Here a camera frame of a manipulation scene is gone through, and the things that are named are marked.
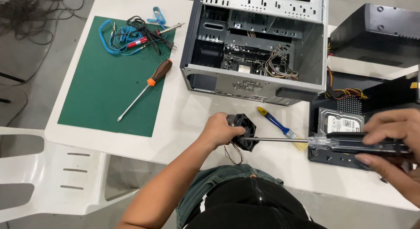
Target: zipper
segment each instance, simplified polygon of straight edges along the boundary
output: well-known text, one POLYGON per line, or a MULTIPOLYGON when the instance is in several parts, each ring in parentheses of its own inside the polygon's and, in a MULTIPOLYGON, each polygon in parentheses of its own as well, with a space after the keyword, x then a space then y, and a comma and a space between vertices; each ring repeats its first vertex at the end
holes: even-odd
POLYGON ((258 181, 256 178, 251 178, 252 186, 257 191, 257 197, 260 201, 260 206, 265 206, 265 196, 264 192, 261 190, 260 186, 258 185, 258 181))
POLYGON ((281 225, 283 226, 283 229, 288 229, 290 227, 288 227, 286 220, 284 219, 283 214, 280 212, 280 210, 276 209, 276 208, 272 208, 274 210, 274 212, 276 212, 276 215, 278 217, 278 219, 281 222, 281 225))

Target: screwdriver shaft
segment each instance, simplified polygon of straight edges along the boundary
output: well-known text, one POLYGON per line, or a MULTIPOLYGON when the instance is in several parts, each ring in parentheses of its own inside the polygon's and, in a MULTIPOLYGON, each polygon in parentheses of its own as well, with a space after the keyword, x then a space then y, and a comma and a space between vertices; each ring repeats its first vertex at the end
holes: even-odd
POLYGON ((281 141, 281 142, 308 142, 307 139, 287 139, 287 138, 258 138, 258 137, 242 137, 239 140, 260 140, 260 141, 281 141))
POLYGON ((140 98, 140 96, 146 91, 147 88, 149 88, 150 85, 147 85, 144 90, 137 96, 137 98, 130 104, 130 106, 124 111, 124 113, 117 119, 117 121, 121 121, 123 116, 127 113, 127 111, 133 106, 133 104, 140 98))

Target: screwdriver handle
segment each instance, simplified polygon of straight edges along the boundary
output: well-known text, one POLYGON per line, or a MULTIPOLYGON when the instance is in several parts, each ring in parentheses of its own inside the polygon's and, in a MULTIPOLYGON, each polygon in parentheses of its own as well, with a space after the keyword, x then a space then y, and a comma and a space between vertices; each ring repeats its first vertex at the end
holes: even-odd
POLYGON ((168 73, 168 71, 171 69, 172 67, 172 60, 167 58, 165 59, 159 66, 158 68, 155 70, 155 73, 153 74, 152 77, 150 77, 147 80, 147 83, 150 86, 155 86, 156 82, 162 78, 162 76, 164 76, 166 73, 168 73))

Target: gray floor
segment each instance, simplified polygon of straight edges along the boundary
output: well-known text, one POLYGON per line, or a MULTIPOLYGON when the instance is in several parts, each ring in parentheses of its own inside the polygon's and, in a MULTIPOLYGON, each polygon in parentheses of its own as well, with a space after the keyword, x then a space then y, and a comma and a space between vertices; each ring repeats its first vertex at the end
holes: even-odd
MULTIPOLYGON (((93 1, 86 0, 85 7, 78 14, 87 17, 93 1)), ((420 0, 330 0, 329 24, 339 25, 347 16, 365 2, 419 10, 418 2, 420 0)), ((59 23, 57 36, 39 73, 28 84, 18 87, 28 95, 28 103, 23 112, 9 126, 34 129, 45 128, 83 27, 84 22, 77 18, 59 23)), ((23 55, 18 57, 17 54, 8 54, 7 50, 2 50, 1 48, 5 47, 3 46, 4 44, 5 41, 2 41, 2 38, 0 38, 0 45, 2 45, 0 46, 0 69, 7 69, 10 72, 24 70, 22 72, 30 74, 40 64, 40 58, 42 56, 40 58, 33 58, 33 60, 25 59, 22 61, 17 58, 22 58, 23 55)), ((45 47, 34 46, 28 50, 30 54, 42 55, 45 52, 45 47)), ((5 84, 5 82, 8 81, 0 79, 0 84, 5 84)), ((16 96, 16 99, 21 99, 21 103, 26 102, 24 96, 16 96)), ((6 109, 0 105, 0 114, 11 116, 11 113, 16 112, 16 109, 18 107, 6 109)), ((42 141, 36 138, 31 138, 29 144, 23 145, 22 142, 24 139, 28 140, 28 138, 28 136, 20 138, 3 137, 0 156, 18 156, 42 151, 42 141)), ((113 156, 108 172, 107 195, 111 196, 128 186, 141 187, 163 167, 160 164, 113 156)), ((327 228, 406 229, 419 218, 420 214, 418 212, 329 195, 315 194, 296 189, 288 190, 306 206, 315 221, 327 228)), ((0 202, 9 201, 12 205, 20 204, 22 201, 29 199, 28 195, 30 191, 31 188, 27 186, 20 187, 20 190, 14 190, 1 187, 0 185, 0 202)), ((0 229, 6 229, 8 227, 12 229, 28 227, 46 229, 113 228, 130 200, 127 199, 118 202, 86 216, 54 214, 27 216, 9 221, 8 225, 1 223, 0 229)), ((172 214, 166 223, 165 228, 175 228, 174 214, 172 214)))

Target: fingernail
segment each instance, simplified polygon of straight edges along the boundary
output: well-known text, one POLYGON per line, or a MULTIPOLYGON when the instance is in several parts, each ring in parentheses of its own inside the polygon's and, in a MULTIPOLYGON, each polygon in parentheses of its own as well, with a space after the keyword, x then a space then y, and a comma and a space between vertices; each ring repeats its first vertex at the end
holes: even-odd
POLYGON ((359 160, 360 162, 362 162, 362 163, 364 163, 364 164, 366 164, 366 165, 370 165, 370 163, 371 163, 371 161, 370 161, 370 159, 368 159, 368 158, 366 158, 365 156, 363 156, 363 155, 356 155, 355 156, 356 158, 357 158, 357 160, 359 160))

